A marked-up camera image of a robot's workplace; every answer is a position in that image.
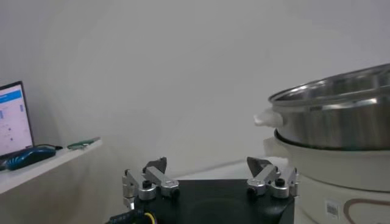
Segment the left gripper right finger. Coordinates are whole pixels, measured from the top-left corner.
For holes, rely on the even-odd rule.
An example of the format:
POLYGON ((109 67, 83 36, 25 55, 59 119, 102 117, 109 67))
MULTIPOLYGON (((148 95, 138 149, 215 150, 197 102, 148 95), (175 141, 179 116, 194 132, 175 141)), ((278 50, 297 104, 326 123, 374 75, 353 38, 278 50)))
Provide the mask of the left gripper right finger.
POLYGON ((253 197, 264 195, 267 191, 271 197, 286 199, 298 196, 298 171, 287 166, 280 169, 266 159, 247 157, 247 165, 252 178, 247 180, 247 193, 253 197))

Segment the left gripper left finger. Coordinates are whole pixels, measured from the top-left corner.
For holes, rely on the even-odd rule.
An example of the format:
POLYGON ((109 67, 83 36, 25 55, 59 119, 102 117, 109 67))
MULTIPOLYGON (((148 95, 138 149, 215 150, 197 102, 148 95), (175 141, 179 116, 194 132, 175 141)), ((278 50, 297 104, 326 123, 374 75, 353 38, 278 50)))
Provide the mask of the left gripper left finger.
POLYGON ((167 158, 161 157, 149 161, 141 172, 130 169, 124 171, 122 176, 123 203, 129 209, 135 209, 135 200, 152 201, 157 197, 157 191, 166 198, 176 199, 180 195, 178 180, 165 175, 167 158))

